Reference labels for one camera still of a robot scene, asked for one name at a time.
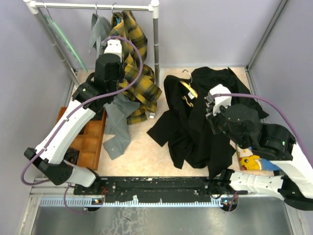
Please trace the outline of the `black coiled item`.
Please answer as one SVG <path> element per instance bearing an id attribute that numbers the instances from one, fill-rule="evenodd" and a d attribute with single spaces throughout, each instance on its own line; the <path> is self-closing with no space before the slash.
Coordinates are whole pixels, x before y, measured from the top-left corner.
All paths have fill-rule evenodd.
<path id="1" fill-rule="evenodd" d="M 68 148 L 68 150 L 66 151 L 64 155 L 64 160 L 73 165 L 77 165 L 78 158 L 79 158 L 79 151 L 71 147 Z"/>

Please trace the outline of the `black shirt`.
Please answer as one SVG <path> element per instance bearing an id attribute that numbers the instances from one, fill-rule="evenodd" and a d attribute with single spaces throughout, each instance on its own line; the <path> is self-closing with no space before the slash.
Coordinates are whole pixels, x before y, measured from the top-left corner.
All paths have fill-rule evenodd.
<path id="1" fill-rule="evenodd" d="M 204 97 L 210 89 L 222 84 L 227 87 L 231 93 L 250 94 L 249 89 L 239 80 L 237 75 L 230 69 L 214 70 L 209 67 L 201 67 L 192 71 L 193 81 L 192 87 L 198 93 L 198 98 L 201 100 L 203 107 L 206 106 Z M 258 112 L 259 119 L 264 119 L 269 116 L 260 104 L 252 98 L 233 97 L 231 104 L 243 104 Z"/>
<path id="2" fill-rule="evenodd" d="M 208 168 L 215 178 L 232 164 L 235 149 L 223 134 L 213 134 L 205 118 L 205 108 L 197 97 L 190 108 L 182 99 L 187 95 L 180 78 L 168 75 L 164 92 L 168 110 L 147 134 L 160 146 L 167 145 L 174 167 L 181 169 L 185 162 L 193 168 Z"/>

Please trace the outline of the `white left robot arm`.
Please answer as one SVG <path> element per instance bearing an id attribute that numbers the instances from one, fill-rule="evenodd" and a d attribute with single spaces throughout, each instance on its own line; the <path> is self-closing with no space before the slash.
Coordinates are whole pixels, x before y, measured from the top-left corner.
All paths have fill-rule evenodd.
<path id="1" fill-rule="evenodd" d="M 105 104 L 113 101 L 123 77 L 123 63 L 119 55 L 100 55 L 94 73 L 74 92 L 52 131 L 35 148 L 25 150 L 24 156 L 53 184 L 78 184 L 91 194 L 101 190 L 102 183 L 92 170 L 71 164 L 64 157 L 83 127 L 103 111 Z"/>

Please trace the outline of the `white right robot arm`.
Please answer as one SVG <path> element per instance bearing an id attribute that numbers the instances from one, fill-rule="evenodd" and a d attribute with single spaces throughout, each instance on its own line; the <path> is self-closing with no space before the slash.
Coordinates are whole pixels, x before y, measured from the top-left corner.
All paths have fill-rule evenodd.
<path id="1" fill-rule="evenodd" d="M 294 135 L 279 124 L 261 123 L 258 112 L 243 104 L 206 106 L 213 133 L 222 133 L 240 148 L 250 148 L 261 159 L 276 165 L 283 175 L 260 176 L 223 170 L 219 190 L 265 194 L 302 211 L 313 209 L 313 168 Z"/>

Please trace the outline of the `white clothes rack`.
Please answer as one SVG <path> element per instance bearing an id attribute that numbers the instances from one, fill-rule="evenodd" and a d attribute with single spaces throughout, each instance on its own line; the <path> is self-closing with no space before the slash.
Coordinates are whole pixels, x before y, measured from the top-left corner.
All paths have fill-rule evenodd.
<path id="1" fill-rule="evenodd" d="M 52 3 L 40 2 L 37 0 L 25 1 L 30 12 L 38 18 L 43 28 L 51 37 L 52 44 L 60 54 L 61 60 L 65 63 L 69 74 L 76 85 L 79 85 L 75 70 L 67 57 L 65 48 L 67 48 L 73 57 L 77 60 L 83 70 L 87 70 L 83 60 L 77 54 L 73 45 L 69 42 L 63 31 L 54 22 L 52 17 L 43 15 L 40 8 L 61 8 L 61 9 L 91 9 L 91 10 L 111 10 L 117 9 L 127 13 L 127 17 L 121 17 L 121 23 L 113 28 L 114 35 L 109 36 L 114 42 L 121 41 L 122 56 L 126 59 L 126 78 L 119 83 L 118 93 L 130 93 L 131 97 L 142 103 L 145 110 L 151 112 L 157 109 L 157 100 L 161 95 L 159 88 L 159 51 L 158 51 L 158 8 L 159 1 L 153 0 L 148 6 L 131 5 L 100 5 L 100 4 L 74 4 L 74 3 Z M 132 10 L 149 11 L 153 15 L 154 30 L 154 56 L 155 68 L 145 66 L 144 60 L 147 55 L 147 40 L 137 25 Z"/>

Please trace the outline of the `orange wooden tray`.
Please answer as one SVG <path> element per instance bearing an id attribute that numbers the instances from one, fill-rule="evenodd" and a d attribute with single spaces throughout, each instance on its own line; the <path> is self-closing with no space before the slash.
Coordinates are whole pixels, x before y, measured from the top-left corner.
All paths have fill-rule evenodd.
<path id="1" fill-rule="evenodd" d="M 106 119 L 107 113 L 103 109 L 81 129 L 70 144 L 71 148 L 79 151 L 77 166 L 94 171 L 98 169 Z"/>

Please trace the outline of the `yellow plaid shirt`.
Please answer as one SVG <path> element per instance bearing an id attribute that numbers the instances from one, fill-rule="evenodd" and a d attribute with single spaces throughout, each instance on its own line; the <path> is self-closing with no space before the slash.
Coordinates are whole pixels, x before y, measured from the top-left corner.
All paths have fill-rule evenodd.
<path id="1" fill-rule="evenodd" d="M 130 10 L 114 12 L 111 21 L 110 36 L 121 36 L 128 39 L 138 49 L 138 55 L 134 48 L 122 41 L 122 56 L 124 61 L 125 77 L 120 88 L 128 86 L 139 75 L 140 58 L 145 61 L 148 52 L 148 39 L 136 22 Z M 151 67 L 144 64 L 142 73 L 135 84 L 123 92 L 130 101 L 138 102 L 139 108 L 127 118 L 128 124 L 135 124 L 147 120 L 147 112 L 156 112 L 157 100 L 161 96 L 161 89 L 155 84 L 155 73 Z"/>

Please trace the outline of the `yellow hanger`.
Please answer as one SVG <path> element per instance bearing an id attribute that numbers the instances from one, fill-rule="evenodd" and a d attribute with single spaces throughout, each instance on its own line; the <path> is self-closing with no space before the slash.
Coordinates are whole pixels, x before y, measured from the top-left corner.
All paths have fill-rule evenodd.
<path id="1" fill-rule="evenodd" d="M 181 79 L 180 83 L 184 87 L 185 91 L 187 92 L 187 95 L 183 95 L 182 99 L 186 102 L 186 104 L 190 107 L 194 107 L 193 101 L 198 97 L 198 93 L 191 87 L 191 83 L 193 82 L 193 78 L 191 73 L 184 69 L 182 73 L 187 73 L 189 75 L 188 79 Z"/>

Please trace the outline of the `green hanger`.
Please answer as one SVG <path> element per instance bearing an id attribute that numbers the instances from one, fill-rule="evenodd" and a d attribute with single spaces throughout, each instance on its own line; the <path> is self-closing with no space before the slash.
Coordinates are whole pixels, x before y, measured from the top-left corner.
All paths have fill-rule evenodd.
<path id="1" fill-rule="evenodd" d="M 61 42 L 68 48 L 69 52 L 73 55 L 73 57 L 76 59 L 76 61 L 79 63 L 81 68 L 87 72 L 88 69 L 81 59 L 81 57 L 78 55 L 77 51 L 75 50 L 74 46 L 71 44 L 67 36 L 64 34 L 64 32 L 61 30 L 61 28 L 57 25 L 57 23 L 49 16 L 45 15 L 45 19 L 48 22 L 48 26 L 51 28 L 51 30 L 56 33 L 56 36 L 61 40 Z"/>

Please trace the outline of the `blue pikachu cloth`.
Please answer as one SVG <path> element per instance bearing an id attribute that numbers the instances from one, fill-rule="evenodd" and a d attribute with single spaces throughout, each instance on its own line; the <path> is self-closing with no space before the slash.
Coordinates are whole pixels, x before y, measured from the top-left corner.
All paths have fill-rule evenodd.
<path id="1" fill-rule="evenodd" d="M 262 159 L 258 155 L 254 155 L 251 148 L 241 149 L 236 146 L 237 157 L 240 170 L 257 170 L 257 171 L 278 171 L 281 170 L 277 165 L 268 160 Z"/>

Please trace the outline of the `grey shirt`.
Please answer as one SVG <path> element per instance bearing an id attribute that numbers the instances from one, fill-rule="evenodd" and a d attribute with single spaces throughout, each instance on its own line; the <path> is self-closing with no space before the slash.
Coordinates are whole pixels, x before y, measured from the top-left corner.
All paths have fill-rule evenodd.
<path id="1" fill-rule="evenodd" d="M 111 31 L 111 23 L 105 17 L 93 14 L 91 18 L 91 33 L 89 37 L 89 48 L 96 49 L 96 57 L 104 53 L 101 42 L 106 39 Z M 127 118 L 140 104 L 130 101 L 125 95 L 119 93 L 113 102 L 105 104 L 107 112 L 107 123 L 105 134 L 114 135 L 103 143 L 104 149 L 109 157 L 114 160 L 124 154 L 131 142 Z"/>

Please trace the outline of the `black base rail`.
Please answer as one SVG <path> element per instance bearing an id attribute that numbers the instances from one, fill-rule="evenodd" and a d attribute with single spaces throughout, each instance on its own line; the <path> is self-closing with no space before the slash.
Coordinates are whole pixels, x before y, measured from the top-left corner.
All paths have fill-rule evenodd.
<path id="1" fill-rule="evenodd" d="M 104 196 L 105 202 L 210 202 L 211 196 L 232 195 L 226 182 L 209 177 L 99 177 L 90 187 L 76 184 L 74 195 Z"/>

